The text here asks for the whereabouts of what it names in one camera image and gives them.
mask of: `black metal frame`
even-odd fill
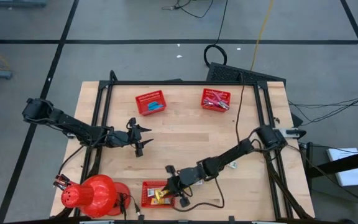
[[[273,111],[272,111],[272,105],[270,103],[270,96],[269,96],[269,89],[267,86],[267,82],[258,81],[258,82],[240,83],[238,81],[228,81],[228,82],[222,82],[222,81],[219,81],[219,82],[119,81],[119,80],[117,80],[114,72],[112,72],[112,71],[110,73],[110,80],[99,82],[98,93],[96,95],[96,103],[95,103],[95,107],[94,107],[94,111],[93,111],[93,118],[92,118],[91,125],[96,125],[96,123],[98,122],[98,115],[99,115],[99,111],[100,111],[103,90],[105,88],[107,88],[106,102],[105,102],[104,112],[103,112],[103,117],[102,117],[102,125],[106,125],[107,118],[108,118],[108,112],[109,112],[108,109],[109,109],[111,95],[112,95],[112,88],[114,85],[237,85],[237,86],[246,85],[246,86],[252,86],[254,88],[254,93],[255,93],[255,104],[256,104],[257,112],[258,112],[259,124],[260,125],[265,124],[264,113],[263,113],[262,104],[261,104],[261,100],[260,100],[260,94],[259,94],[259,89],[262,89],[263,93],[264,93],[265,102],[266,102],[266,109],[267,109],[269,124],[272,125],[273,127],[275,127],[275,121],[273,118]],[[90,149],[90,148],[86,149],[86,154],[85,154],[85,159],[84,159],[84,164],[83,164],[83,171],[81,174],[81,183],[84,182],[87,178],[91,177],[92,175],[96,175],[99,172],[99,166],[100,166],[100,160],[101,160],[101,150],[102,150],[101,147],[96,149],[95,162],[93,164],[92,169],[88,173],[92,150],[93,149]],[[286,182],[286,178],[285,178],[285,170],[283,168],[283,161],[282,161],[280,152],[275,152],[275,156],[277,157],[278,173],[280,174],[280,178],[283,180],[285,186],[287,186],[287,182]],[[270,154],[267,154],[267,159],[271,159]],[[268,169],[274,169],[274,166],[271,162],[266,162],[266,165],[267,165]],[[280,220],[280,219],[282,219],[282,217],[281,217],[281,213],[280,213],[280,204],[278,202],[276,183],[271,178],[271,176],[269,176],[268,178],[269,178],[269,184],[270,184],[270,192],[272,195],[272,203],[273,203],[273,208],[274,208],[275,219]],[[287,213],[287,217],[293,218],[291,205],[289,204],[288,200],[285,197],[284,197],[284,202],[285,202],[285,210]],[[78,209],[75,210],[74,216],[75,217],[80,216],[80,211]],[[191,221],[191,222],[192,223],[199,223],[199,222],[203,223],[204,221]]]
[[[313,143],[309,142],[306,145],[306,157],[309,160],[313,160]],[[325,174],[335,174],[342,171],[347,171],[351,169],[358,168],[358,154],[353,156],[348,156],[343,159],[338,159],[335,161],[327,162],[317,166],[319,170],[323,171]],[[312,187],[312,179],[316,177],[321,177],[324,174],[321,173],[317,168],[307,164],[305,166],[306,179],[308,181],[309,189]]]

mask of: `aluminum frame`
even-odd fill
[[[110,74],[110,80],[102,80],[99,81],[99,88],[98,88],[98,93],[96,95],[96,103],[95,103],[95,107],[94,107],[94,111],[93,111],[93,118],[92,118],[92,125],[96,125],[96,123],[98,122],[98,115],[99,115],[99,111],[100,111],[100,105],[101,105],[101,99],[102,99],[102,93],[104,91],[105,88],[107,88],[107,94],[106,94],[106,101],[105,101],[105,106],[104,106],[104,112],[103,112],[103,117],[102,117],[102,125],[106,125],[107,122],[107,117],[108,117],[108,108],[109,108],[109,104],[111,101],[111,95],[112,95],[112,88],[114,85],[237,85],[237,86],[252,86],[254,88],[254,94],[255,94],[255,104],[257,107],[257,112],[258,112],[258,119],[259,119],[259,124],[260,125],[264,125],[265,121],[264,121],[264,113],[263,113],[263,109],[262,109],[262,103],[260,100],[260,94],[259,94],[259,87],[261,89],[263,89],[264,92],[264,98],[265,98],[265,102],[266,102],[266,109],[267,109],[267,114],[268,114],[268,121],[269,124],[272,125],[273,127],[275,127],[275,123],[274,123],[274,119],[273,119],[273,111],[272,111],[272,105],[270,103],[270,96],[269,96],[269,89],[267,86],[267,82],[238,82],[238,81],[228,81],[228,82],[205,82],[205,81],[119,81],[117,80],[117,78],[115,77],[115,75],[112,76],[112,73]],[[86,154],[85,154],[85,159],[84,159],[84,164],[83,164],[83,170],[82,170],[82,174],[81,174],[81,183],[83,183],[87,178],[91,177],[92,175],[96,175],[99,172],[99,165],[100,165],[100,160],[101,160],[101,147],[96,148],[96,155],[95,155],[95,163],[94,166],[92,167],[91,171],[89,171],[89,166],[90,166],[90,160],[91,160],[91,152],[93,149],[90,149],[89,147],[86,149]],[[276,153],[276,157],[277,157],[277,167],[278,167],[278,173],[280,174],[280,177],[282,178],[284,184],[287,186],[287,182],[285,180],[285,171],[283,168],[283,163],[282,163],[282,158],[279,152],[275,152]],[[271,159],[270,154],[267,154],[267,159]],[[268,169],[274,169],[273,165],[271,162],[267,162],[266,161],[266,165],[268,167]],[[275,214],[275,219],[279,220],[281,219],[281,213],[280,213],[280,204],[278,202],[278,195],[277,195],[277,189],[276,189],[276,184],[274,182],[274,180],[271,178],[271,176],[268,177],[269,179],[269,184],[270,184],[270,193],[272,195],[272,204],[273,204],[273,209],[274,209],[274,214]],[[285,202],[285,209],[287,212],[287,217],[288,218],[293,218],[292,215],[292,209],[291,206],[288,202],[288,200],[284,197],[284,202]],[[74,213],[75,217],[80,216],[80,211],[76,208],[75,213]]]

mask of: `red plastic basket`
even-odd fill
[[[142,183],[142,208],[172,208],[175,206],[175,199],[171,199],[170,205],[151,205],[152,197],[147,196],[147,189],[156,189],[166,186],[167,181],[143,181]]]
[[[219,112],[226,112],[227,110],[225,110],[224,108],[220,108],[218,106],[208,106],[208,105],[205,105],[203,103],[203,100],[206,98],[206,97],[209,97],[209,98],[214,98],[215,95],[212,94],[212,92],[215,92],[217,94],[220,94],[220,93],[223,93],[221,95],[221,99],[222,100],[226,100],[227,101],[227,105],[230,106],[230,93],[229,92],[225,92],[225,91],[221,91],[221,90],[212,90],[212,89],[207,89],[205,88],[203,90],[203,96],[201,97],[201,106],[204,108],[204,109],[207,109],[207,110],[215,110],[215,111],[219,111]]]
[[[161,108],[157,110],[149,111],[149,107],[147,106],[149,103],[156,101],[158,104],[163,105]],[[151,93],[146,93],[141,96],[136,97],[137,109],[141,115],[149,115],[152,113],[156,113],[159,111],[165,110],[167,104],[165,103],[164,95],[161,90],[157,90]]]

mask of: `red object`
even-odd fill
[[[148,104],[156,101],[158,104],[163,105],[157,110],[149,110]],[[161,90],[157,90],[151,93],[146,93],[136,97],[137,109],[141,115],[149,115],[159,111],[165,110],[167,104],[165,103],[164,95]]]
[[[142,208],[172,208],[175,206],[175,199],[173,196],[168,196],[171,199],[170,205],[151,205],[152,198],[147,196],[147,189],[158,189],[166,186],[167,181],[143,181],[142,183]]]
[[[99,218],[105,215],[118,215],[116,199],[118,192],[130,195],[126,185],[112,181],[106,175],[95,175],[83,184],[71,183],[62,193],[62,204],[68,208],[78,207],[82,213],[91,217]],[[124,202],[126,208],[131,202],[130,197]]]
[[[227,110],[224,109],[224,108],[221,108],[219,106],[210,106],[210,105],[205,105],[203,103],[204,99],[205,98],[215,98],[215,94],[218,94],[220,96],[220,98],[224,101],[226,101],[227,105],[230,106],[230,93],[229,92],[226,92],[226,91],[221,91],[221,90],[212,90],[212,89],[207,89],[205,88],[203,90],[203,96],[201,97],[201,106],[204,108],[204,109],[207,109],[207,110],[215,110],[215,111],[220,111],[220,112],[226,112]]]

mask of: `white paper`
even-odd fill
[[[331,161],[335,161],[338,159],[343,159],[348,156],[353,156],[356,153],[358,153],[358,150],[356,148],[348,148],[348,149],[343,149],[343,150],[346,150],[349,152],[340,151],[337,149],[328,149],[327,153],[328,153],[329,159]],[[337,177],[338,182],[341,186],[358,185],[358,168],[339,172],[336,174],[336,177]]]

